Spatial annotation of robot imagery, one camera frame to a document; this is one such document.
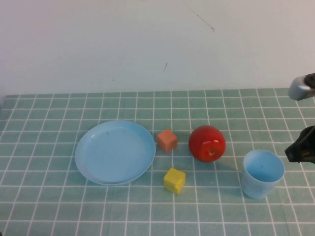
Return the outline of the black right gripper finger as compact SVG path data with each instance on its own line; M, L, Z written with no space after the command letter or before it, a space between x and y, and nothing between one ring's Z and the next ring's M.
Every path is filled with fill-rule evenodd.
M315 163L315 147L309 144L293 143L285 150L285 154L289 162Z
M303 129L296 140L300 148L314 148L315 147L315 126L309 126Z

